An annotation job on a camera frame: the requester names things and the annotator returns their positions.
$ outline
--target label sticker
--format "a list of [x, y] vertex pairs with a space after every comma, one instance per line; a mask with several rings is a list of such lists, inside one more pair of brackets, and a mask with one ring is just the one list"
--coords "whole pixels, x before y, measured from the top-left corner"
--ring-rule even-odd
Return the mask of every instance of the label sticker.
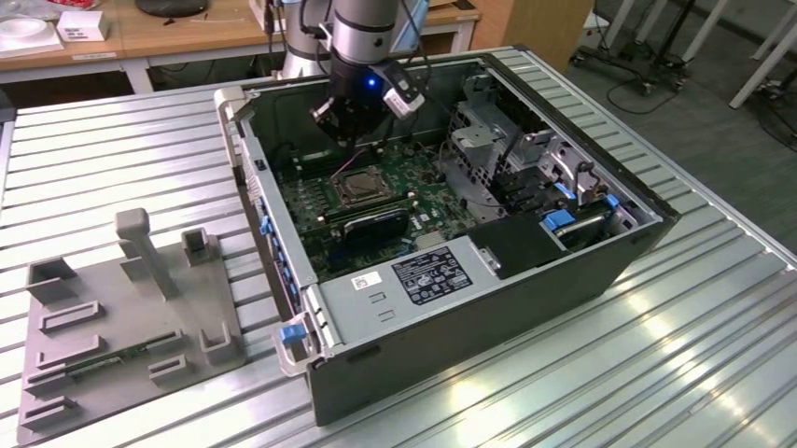
[[93, 59], [108, 59], [108, 58], [116, 58], [116, 53], [115, 52], [88, 53], [88, 54], [76, 54], [75, 56], [72, 56], [73, 61], [89, 61]]
[[434, 301], [472, 285], [447, 246], [394, 264], [392, 268], [415, 305]]
[[376, 271], [360, 275], [359, 277], [354, 277], [351, 279], [351, 283], [354, 285], [354, 289], [359, 291], [367, 287], [371, 287], [379, 283], [382, 283], [382, 277], [379, 277], [379, 273]]

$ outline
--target floor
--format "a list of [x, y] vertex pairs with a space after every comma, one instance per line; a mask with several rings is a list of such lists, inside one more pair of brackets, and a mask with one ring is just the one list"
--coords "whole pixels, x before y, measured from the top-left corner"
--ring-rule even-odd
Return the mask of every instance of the floor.
[[[599, 0], [598, 10], [611, 15], [619, 5], [621, 0]], [[637, 24], [646, 6], [647, 1], [638, 0], [626, 26]], [[677, 9], [675, 4], [669, 4], [658, 20], [650, 39], [654, 47]], [[701, 24], [702, 18], [693, 13], [675, 41], [674, 54], [682, 54]], [[630, 78], [622, 70], [587, 62], [582, 67], [570, 67], [566, 77], [753, 223], [797, 252], [797, 153], [762, 131], [754, 102], [739, 110], [727, 107], [757, 67], [750, 59], [755, 48], [749, 40], [721, 27], [714, 28], [690, 64], [693, 78], [681, 94], [645, 116], [622, 112], [606, 101], [606, 91]], [[781, 62], [773, 77], [782, 78], [793, 67], [794, 63]], [[669, 95], [662, 90], [651, 97], [642, 97], [630, 88], [619, 88], [613, 99], [623, 108], [641, 111]], [[785, 113], [797, 123], [797, 106], [787, 107]]]

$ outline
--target table leg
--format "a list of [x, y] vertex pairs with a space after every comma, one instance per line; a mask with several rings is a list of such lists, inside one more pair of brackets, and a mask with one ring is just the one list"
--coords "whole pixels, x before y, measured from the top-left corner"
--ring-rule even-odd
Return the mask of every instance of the table leg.
[[657, 0], [657, 3], [653, 5], [653, 9], [650, 9], [650, 14], [647, 14], [647, 18], [645, 19], [645, 23], [639, 29], [639, 33], [634, 36], [634, 40], [639, 43], [647, 40], [647, 36], [650, 35], [650, 31], [653, 30], [653, 25], [657, 24], [658, 17], [661, 16], [661, 11], [663, 11], [663, 7], [667, 5], [667, 0]]
[[747, 83], [745, 84], [745, 87], [742, 87], [742, 89], [733, 97], [730, 107], [735, 109], [745, 103], [745, 101], [747, 101], [747, 98], [761, 85], [761, 82], [763, 81], [763, 78], [771, 71], [774, 65], [777, 65], [777, 63], [781, 61], [781, 58], [786, 54], [787, 49], [790, 49], [791, 45], [794, 44], [794, 41], [797, 41], [797, 23], [794, 23], [791, 29], [786, 34], [786, 37], [783, 37], [783, 40], [781, 40], [781, 43], [774, 48], [774, 51], [761, 63], [761, 66], [758, 67], [758, 70], [755, 70], [755, 73], [753, 73], [750, 79], [747, 80]]
[[631, 6], [634, 5], [635, 0], [622, 0], [621, 9], [618, 10], [618, 15], [615, 16], [614, 20], [611, 21], [611, 26], [609, 26], [609, 33], [606, 33], [606, 46], [611, 48], [611, 44], [614, 44], [614, 39], [621, 32], [622, 24], [625, 23], [625, 19], [627, 19], [627, 13], [631, 10]]
[[459, 23], [459, 26], [456, 27], [456, 33], [454, 34], [454, 40], [451, 41], [451, 53], [456, 54], [471, 49], [474, 27], [474, 21], [463, 21]]
[[719, 0], [717, 2], [717, 5], [714, 6], [714, 9], [711, 9], [711, 14], [709, 15], [709, 19], [706, 19], [705, 23], [699, 27], [699, 31], [697, 32], [697, 36], [695, 36], [695, 40], [693, 40], [693, 43], [689, 45], [689, 48], [686, 49], [686, 52], [683, 53], [683, 57], [681, 58], [681, 60], [685, 63], [689, 63], [691, 61], [691, 59], [695, 58], [695, 54], [699, 51], [702, 44], [705, 44], [706, 39], [709, 38], [709, 33], [711, 32], [711, 29], [714, 28], [714, 26], [717, 25], [717, 22], [719, 21], [719, 17], [722, 16], [722, 11], [725, 10], [725, 6], [727, 5], [727, 2], [729, 2], [729, 0]]
[[763, 53], [769, 51], [769, 49], [771, 48], [771, 44], [774, 44], [774, 41], [781, 39], [783, 31], [789, 28], [791, 21], [794, 20], [794, 15], [797, 15], [797, 3], [794, 3], [794, 5], [787, 9], [786, 15], [783, 16], [781, 21], [777, 22], [777, 26], [771, 30], [771, 33], [769, 33], [767, 35], [767, 40], [763, 41], [763, 44], [761, 44], [761, 47], [758, 47], [758, 50], [751, 55], [751, 58], [755, 61], [761, 60], [761, 58], [763, 57]]
[[149, 80], [149, 74], [147, 73], [147, 69], [149, 68], [149, 63], [145, 59], [124, 59], [121, 62], [121, 70], [127, 74], [127, 79], [129, 80], [129, 85], [133, 88], [133, 92], [136, 94], [141, 93], [152, 93], [155, 88], [152, 87], [152, 81]]

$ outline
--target barcode label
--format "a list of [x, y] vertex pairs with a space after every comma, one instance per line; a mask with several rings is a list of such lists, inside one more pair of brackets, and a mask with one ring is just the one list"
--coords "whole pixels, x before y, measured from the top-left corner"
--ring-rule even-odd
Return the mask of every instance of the barcode label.
[[93, 60], [93, 59], [108, 59], [108, 58], [116, 58], [116, 52], [76, 54], [75, 56], [72, 56], [72, 61], [88, 61], [88, 60]]

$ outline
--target wooden table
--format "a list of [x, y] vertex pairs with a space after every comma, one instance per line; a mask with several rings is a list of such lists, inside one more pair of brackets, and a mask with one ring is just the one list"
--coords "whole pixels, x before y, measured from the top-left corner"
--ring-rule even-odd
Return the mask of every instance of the wooden table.
[[[205, 14], [165, 19], [139, 11], [135, 0], [104, 0], [111, 22], [104, 42], [64, 43], [65, 49], [0, 60], [0, 84], [89, 73], [123, 71], [135, 93], [153, 91], [149, 67], [283, 51], [281, 37], [260, 30], [248, 0], [212, 0]], [[468, 49], [480, 14], [447, 5], [430, 10], [423, 35], [454, 34], [451, 52]]]

